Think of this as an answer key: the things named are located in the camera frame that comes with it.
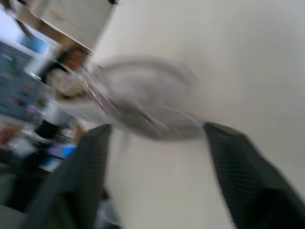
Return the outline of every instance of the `wall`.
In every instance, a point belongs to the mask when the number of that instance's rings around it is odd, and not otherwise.
[[[247,133],[305,195],[304,10],[301,0],[122,0],[93,58],[152,54],[187,63],[198,85],[183,108]],[[188,159],[172,152],[159,164],[209,160],[199,152],[190,145]]]

